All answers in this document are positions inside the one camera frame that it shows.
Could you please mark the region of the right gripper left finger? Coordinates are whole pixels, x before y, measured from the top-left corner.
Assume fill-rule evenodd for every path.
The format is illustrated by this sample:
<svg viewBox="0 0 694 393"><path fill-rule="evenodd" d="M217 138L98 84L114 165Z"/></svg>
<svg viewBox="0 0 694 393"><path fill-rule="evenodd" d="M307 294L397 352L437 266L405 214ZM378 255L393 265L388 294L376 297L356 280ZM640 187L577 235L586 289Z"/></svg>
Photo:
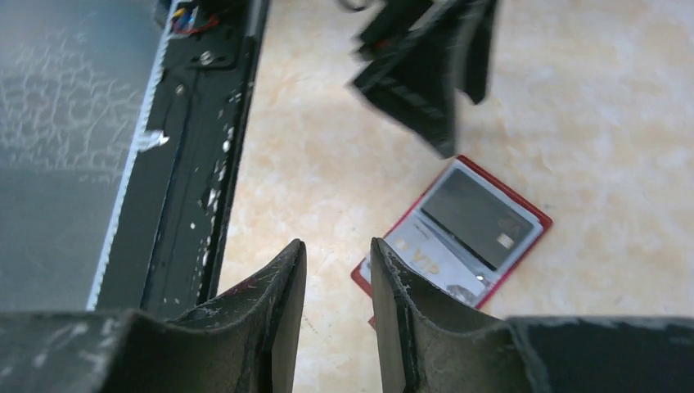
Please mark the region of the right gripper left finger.
<svg viewBox="0 0 694 393"><path fill-rule="evenodd" d="M181 317L135 309L1 316L4 392L290 392L306 246Z"/></svg>

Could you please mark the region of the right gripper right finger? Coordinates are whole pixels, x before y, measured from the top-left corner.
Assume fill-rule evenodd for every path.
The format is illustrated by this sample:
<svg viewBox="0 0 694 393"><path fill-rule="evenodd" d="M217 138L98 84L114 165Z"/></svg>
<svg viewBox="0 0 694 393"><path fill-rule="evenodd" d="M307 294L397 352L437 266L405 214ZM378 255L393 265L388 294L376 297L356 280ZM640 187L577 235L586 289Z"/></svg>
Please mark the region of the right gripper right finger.
<svg viewBox="0 0 694 393"><path fill-rule="evenodd" d="M693 321L641 316L499 319L462 304L371 243L385 392L690 392Z"/></svg>

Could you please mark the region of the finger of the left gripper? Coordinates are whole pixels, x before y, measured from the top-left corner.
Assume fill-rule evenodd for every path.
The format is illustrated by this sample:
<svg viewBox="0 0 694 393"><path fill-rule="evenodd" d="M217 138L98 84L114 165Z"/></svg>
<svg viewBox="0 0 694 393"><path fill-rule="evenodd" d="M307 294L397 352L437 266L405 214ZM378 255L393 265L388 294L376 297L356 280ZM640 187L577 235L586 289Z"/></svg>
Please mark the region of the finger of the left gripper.
<svg viewBox="0 0 694 393"><path fill-rule="evenodd" d="M497 6L497 0L488 1L480 22L473 30L466 53L464 77L458 84L458 89L464 92L474 105L479 105L488 92Z"/></svg>
<svg viewBox="0 0 694 393"><path fill-rule="evenodd" d="M453 87L432 1L387 1L358 36L367 63L351 84L377 110L417 134L441 157L454 155Z"/></svg>

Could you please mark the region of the silver VIP card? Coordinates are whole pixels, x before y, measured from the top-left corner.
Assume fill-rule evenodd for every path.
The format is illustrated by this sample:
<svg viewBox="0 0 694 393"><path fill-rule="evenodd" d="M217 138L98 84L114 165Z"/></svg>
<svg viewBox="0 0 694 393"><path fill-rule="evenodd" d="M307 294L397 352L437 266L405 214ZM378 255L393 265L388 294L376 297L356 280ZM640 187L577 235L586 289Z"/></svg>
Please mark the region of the silver VIP card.
<svg viewBox="0 0 694 393"><path fill-rule="evenodd" d="M476 307L486 286L419 218L408 217L383 239L414 272L462 303Z"/></svg>

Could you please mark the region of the black chip card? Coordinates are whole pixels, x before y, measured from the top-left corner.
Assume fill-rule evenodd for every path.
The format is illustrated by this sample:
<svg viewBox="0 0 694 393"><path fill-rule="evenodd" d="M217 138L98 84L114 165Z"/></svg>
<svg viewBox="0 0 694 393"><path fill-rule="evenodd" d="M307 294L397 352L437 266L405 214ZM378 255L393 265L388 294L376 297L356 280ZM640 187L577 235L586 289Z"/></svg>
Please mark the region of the black chip card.
<svg viewBox="0 0 694 393"><path fill-rule="evenodd" d="M449 172L421 212L493 271L536 231L533 222L459 169Z"/></svg>

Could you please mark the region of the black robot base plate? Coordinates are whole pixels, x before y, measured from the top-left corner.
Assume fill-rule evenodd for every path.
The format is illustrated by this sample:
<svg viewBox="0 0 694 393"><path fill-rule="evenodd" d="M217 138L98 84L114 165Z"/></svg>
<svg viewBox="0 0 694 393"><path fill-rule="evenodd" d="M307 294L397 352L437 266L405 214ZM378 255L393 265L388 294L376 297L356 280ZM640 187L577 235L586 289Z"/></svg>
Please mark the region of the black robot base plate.
<svg viewBox="0 0 694 393"><path fill-rule="evenodd" d="M88 309L175 318L215 296L269 7L171 2Z"/></svg>

